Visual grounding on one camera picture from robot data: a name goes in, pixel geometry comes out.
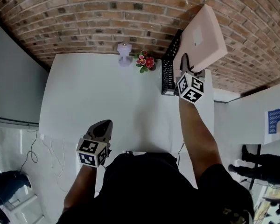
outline pink box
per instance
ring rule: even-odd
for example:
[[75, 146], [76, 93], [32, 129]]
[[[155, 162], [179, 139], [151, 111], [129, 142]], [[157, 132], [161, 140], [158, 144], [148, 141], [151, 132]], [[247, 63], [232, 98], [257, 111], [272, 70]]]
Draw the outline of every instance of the pink box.
[[204, 5], [183, 31], [173, 60], [174, 79], [180, 77], [181, 59], [188, 55], [193, 72], [199, 72], [227, 54], [225, 41], [213, 9]]

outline white table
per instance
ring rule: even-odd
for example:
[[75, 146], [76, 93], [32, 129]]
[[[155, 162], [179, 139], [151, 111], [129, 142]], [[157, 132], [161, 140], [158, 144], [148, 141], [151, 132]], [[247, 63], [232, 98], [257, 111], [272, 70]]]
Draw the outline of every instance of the white table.
[[[39, 131], [77, 143], [94, 123], [111, 119], [112, 150], [173, 152], [180, 150], [182, 131], [178, 97], [161, 95], [160, 62], [155, 71], [139, 73], [135, 62], [120, 67], [118, 55], [58, 54], [47, 81]], [[198, 111], [214, 130], [210, 71]]]

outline black t-shirt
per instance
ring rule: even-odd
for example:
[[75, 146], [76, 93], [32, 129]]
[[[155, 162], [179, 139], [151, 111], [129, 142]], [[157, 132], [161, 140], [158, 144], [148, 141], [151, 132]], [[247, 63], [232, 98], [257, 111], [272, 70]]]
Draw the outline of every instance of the black t-shirt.
[[108, 166], [111, 172], [107, 173], [107, 168], [99, 195], [90, 198], [87, 205], [64, 212], [59, 224], [122, 221], [125, 217], [133, 217], [133, 222], [137, 218], [177, 218], [190, 223], [220, 224], [234, 213], [249, 212], [254, 217], [250, 193], [220, 164], [202, 174], [198, 189], [175, 167], [154, 157], [139, 155], [115, 169], [112, 165], [115, 164]]

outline potted flower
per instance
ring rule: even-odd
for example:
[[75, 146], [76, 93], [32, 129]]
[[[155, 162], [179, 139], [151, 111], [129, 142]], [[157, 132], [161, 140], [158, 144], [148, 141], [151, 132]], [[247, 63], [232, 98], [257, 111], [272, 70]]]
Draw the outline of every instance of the potted flower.
[[140, 73], [144, 73], [145, 71], [148, 70], [155, 70], [155, 60], [154, 58], [147, 53], [147, 51], [143, 50], [141, 53], [135, 55], [134, 58], [137, 58], [138, 60], [136, 61], [136, 66], [141, 67]]

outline purple lamp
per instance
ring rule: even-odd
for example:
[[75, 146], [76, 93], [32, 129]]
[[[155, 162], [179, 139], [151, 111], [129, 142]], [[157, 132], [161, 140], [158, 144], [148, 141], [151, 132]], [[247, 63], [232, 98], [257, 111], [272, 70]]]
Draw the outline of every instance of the purple lamp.
[[121, 66], [128, 66], [132, 63], [133, 57], [129, 56], [132, 50], [132, 45], [129, 43], [118, 44], [117, 51], [119, 52], [119, 64]]

